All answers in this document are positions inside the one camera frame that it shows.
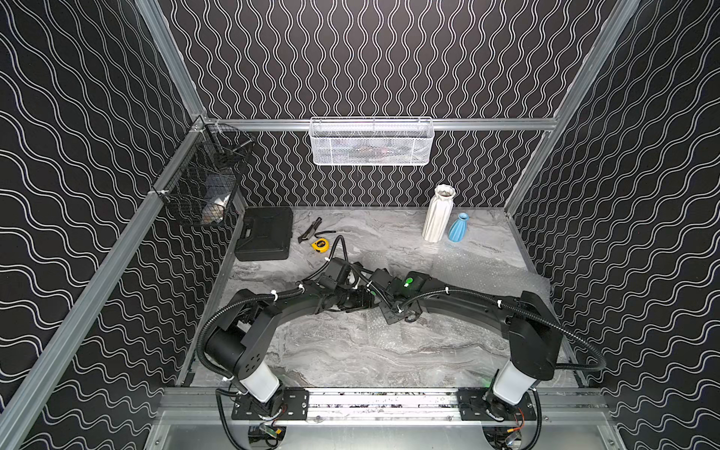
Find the bubble white cylinder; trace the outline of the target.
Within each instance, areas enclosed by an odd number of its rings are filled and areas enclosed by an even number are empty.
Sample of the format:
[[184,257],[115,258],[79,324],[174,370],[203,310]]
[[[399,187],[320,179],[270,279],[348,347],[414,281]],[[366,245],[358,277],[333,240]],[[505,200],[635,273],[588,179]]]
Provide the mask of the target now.
[[450,185],[441,184],[435,187],[422,232],[425,241],[435,244],[442,239],[456,195],[457,191]]

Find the blue ribbed vase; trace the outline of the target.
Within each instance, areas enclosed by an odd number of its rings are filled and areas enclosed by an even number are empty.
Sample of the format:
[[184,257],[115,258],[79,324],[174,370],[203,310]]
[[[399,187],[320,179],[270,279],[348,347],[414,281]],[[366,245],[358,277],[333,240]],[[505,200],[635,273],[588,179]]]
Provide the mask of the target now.
[[458,242],[461,242],[461,240],[463,240],[463,238],[465,238],[465,234],[467,233],[467,230],[468,230],[469,219],[470,219],[470,217],[467,213],[460,213],[457,216],[457,219],[455,220],[455,222],[452,224],[452,226],[450,227],[450,229],[448,231],[448,239],[451,242],[458,243]]

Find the clear bubble wrap roll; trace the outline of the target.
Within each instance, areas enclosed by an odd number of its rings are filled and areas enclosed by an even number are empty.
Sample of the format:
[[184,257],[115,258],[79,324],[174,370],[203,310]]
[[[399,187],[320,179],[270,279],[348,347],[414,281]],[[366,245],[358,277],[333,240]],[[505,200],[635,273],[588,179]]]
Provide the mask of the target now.
[[363,360],[373,366],[396,366],[401,358],[401,326],[388,324],[380,309],[367,312],[366,325],[367,344],[362,349]]

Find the clear bubble wrap sheet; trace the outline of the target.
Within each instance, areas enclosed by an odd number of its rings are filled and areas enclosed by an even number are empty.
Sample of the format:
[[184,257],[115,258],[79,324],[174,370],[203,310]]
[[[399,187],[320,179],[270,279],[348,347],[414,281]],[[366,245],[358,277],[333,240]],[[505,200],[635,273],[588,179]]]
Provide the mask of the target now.
[[524,291],[537,294],[554,319],[557,315],[551,302],[551,282],[544,277],[513,265],[503,265],[499,269],[502,294],[520,297]]
[[450,249],[435,257],[430,274],[440,281],[460,288],[495,296],[511,296],[502,294],[499,277],[500,267],[506,264],[531,271],[524,262],[521,265],[510,264],[502,259],[474,255],[465,249]]

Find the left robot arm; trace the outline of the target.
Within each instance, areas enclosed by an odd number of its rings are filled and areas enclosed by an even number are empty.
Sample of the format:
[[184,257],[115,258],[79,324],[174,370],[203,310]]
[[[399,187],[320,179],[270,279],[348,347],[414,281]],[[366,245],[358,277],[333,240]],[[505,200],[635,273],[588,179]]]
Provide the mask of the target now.
[[378,302],[378,292],[358,264],[333,258],[290,290],[238,292],[202,326],[195,354],[206,369],[268,403],[277,397],[281,381],[264,360],[282,324],[326,311],[363,311]]

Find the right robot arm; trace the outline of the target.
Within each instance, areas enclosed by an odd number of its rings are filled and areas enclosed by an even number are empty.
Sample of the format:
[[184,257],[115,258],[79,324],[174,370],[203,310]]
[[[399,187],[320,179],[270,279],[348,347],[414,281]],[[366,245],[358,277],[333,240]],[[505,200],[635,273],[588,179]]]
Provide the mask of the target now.
[[[607,359],[592,343],[560,325],[534,292],[519,296],[485,294],[447,284],[428,274],[411,272],[405,279],[376,270],[367,288],[379,296],[390,323],[419,318],[422,313],[440,314],[478,324],[506,339],[510,356],[493,377],[487,403],[516,406],[526,392],[550,381],[556,371],[603,371]],[[573,341],[591,356],[588,364],[560,363],[563,341]]]

